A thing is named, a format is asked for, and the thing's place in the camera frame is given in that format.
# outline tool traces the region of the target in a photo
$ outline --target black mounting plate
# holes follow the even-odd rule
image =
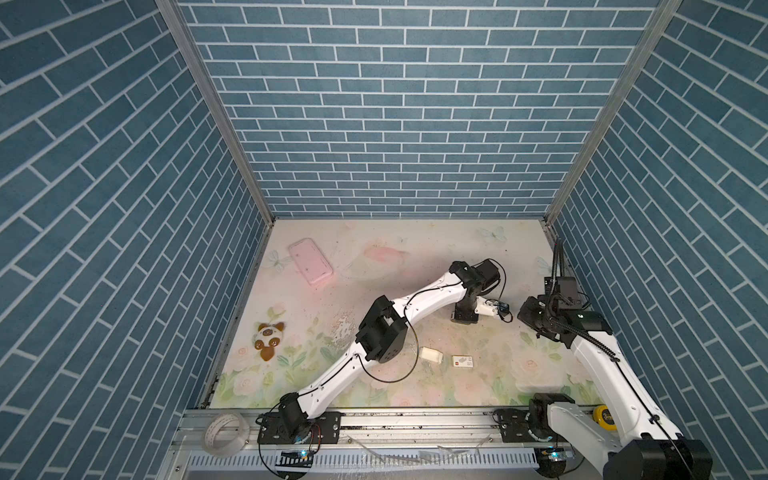
[[[339,443],[339,429],[341,428],[341,413],[324,412],[321,416],[314,419],[314,422],[320,427],[320,437],[323,443]],[[261,445],[301,445],[309,444],[308,435],[303,442],[296,443],[294,439],[288,436],[283,419],[277,412],[270,413],[263,417],[261,430],[259,431],[259,443]]]
[[[504,443],[536,442],[528,432],[527,414],[528,410],[512,408],[494,410],[494,420],[499,424]]]

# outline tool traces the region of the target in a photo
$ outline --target brown and white bear toy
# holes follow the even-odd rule
[[[283,339],[283,329],[285,323],[279,322],[274,325],[269,323],[260,323],[259,331],[253,335],[253,347],[260,351],[262,360],[268,362],[275,356],[275,347]]]

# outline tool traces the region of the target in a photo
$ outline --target pink case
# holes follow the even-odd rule
[[[288,252],[310,285],[316,285],[333,275],[333,267],[311,238],[305,238],[288,247]]]

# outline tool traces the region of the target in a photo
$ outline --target wall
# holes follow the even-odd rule
[[[0,478],[143,478],[263,224],[153,0],[0,23]]]
[[[541,217],[657,0],[211,3],[181,2],[279,217]]]
[[[765,2],[685,0],[557,222],[717,478],[768,478],[766,23]]]

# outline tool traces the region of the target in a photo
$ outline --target floral pattern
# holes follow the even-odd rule
[[[319,286],[309,286],[294,263],[280,260],[283,269],[273,268],[272,258],[286,248],[280,246],[308,236],[336,271]],[[503,300],[516,313],[541,289],[549,275],[544,258],[551,255],[535,220],[281,220],[269,247],[275,255],[257,275],[213,408],[269,408],[303,388],[343,354],[377,296],[411,293],[453,260],[502,262],[510,276]],[[409,379],[396,384],[360,376],[332,406],[525,405],[536,392],[563,392],[585,405],[601,402],[587,370],[562,343],[536,338],[518,321],[482,317],[477,325],[459,325],[450,322],[451,312],[452,306],[440,309],[415,327],[421,346],[444,353],[442,363],[420,359]],[[265,361],[253,338],[260,325],[277,323],[283,324],[282,338]],[[414,355],[409,333],[401,353],[372,374],[399,378]],[[452,355],[471,355],[475,367],[453,367]]]

